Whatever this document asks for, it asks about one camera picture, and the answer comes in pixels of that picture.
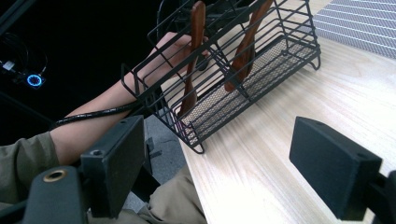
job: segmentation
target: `wire basket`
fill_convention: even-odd
[[[300,68],[307,64],[316,70],[320,67],[320,49],[308,1],[274,0],[260,19],[254,42],[249,45],[254,49],[254,57],[242,69],[232,69],[238,58],[237,48],[250,28],[250,15],[266,1],[256,0],[241,6],[241,1],[219,0],[206,6],[205,36],[208,39],[180,64],[172,64],[171,71],[150,87],[145,78],[138,77],[139,72],[154,57],[162,55],[170,44],[191,32],[190,11],[194,1],[186,1],[148,34],[148,40],[155,48],[157,41],[153,40],[168,31],[177,32],[169,45],[157,49],[132,70],[135,83],[142,88],[131,93],[196,153],[205,152],[203,147],[195,148],[207,137]],[[202,57],[205,50],[210,54]],[[196,58],[198,62],[191,73],[177,72]],[[238,74],[247,68],[251,69],[248,76],[238,81]],[[193,90],[185,94],[189,76]],[[232,83],[232,91],[226,90],[226,83]],[[196,104],[180,116],[178,112],[183,100],[194,91],[197,93]]]

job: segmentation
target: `wooden utensil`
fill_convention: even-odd
[[[231,70],[239,73],[236,75],[236,81],[241,83],[250,73],[253,63],[246,66],[255,56],[254,49],[254,35],[259,29],[260,23],[262,21],[262,16],[268,11],[270,6],[273,4],[273,0],[265,1],[258,9],[256,9],[251,15],[250,22],[245,33],[244,38],[236,50],[235,56],[237,56],[232,64]],[[235,89],[234,84],[228,81],[224,84],[224,89],[226,91],[233,91]]]
[[[198,1],[192,6],[191,10],[191,52],[198,49],[204,39],[205,29],[205,3]],[[181,102],[180,111],[177,113],[179,117],[190,112],[197,102],[197,92],[192,85],[192,71],[197,63],[197,57],[188,64],[187,78],[184,87],[184,99]]]

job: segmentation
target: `light wood tabletop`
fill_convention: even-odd
[[[313,14],[330,1],[310,4]],[[396,61],[319,38],[307,65],[203,142],[180,141],[209,223],[340,223],[290,162],[297,116],[321,121],[396,170]],[[367,211],[365,223],[373,213]]]

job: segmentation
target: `glowing blue ring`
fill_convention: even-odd
[[[34,87],[41,86],[43,83],[43,79],[41,79],[41,77],[38,75],[30,75],[26,78],[26,80],[29,85]]]

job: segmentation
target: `placemat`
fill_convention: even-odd
[[[314,24],[318,36],[396,59],[395,0],[333,0]]]

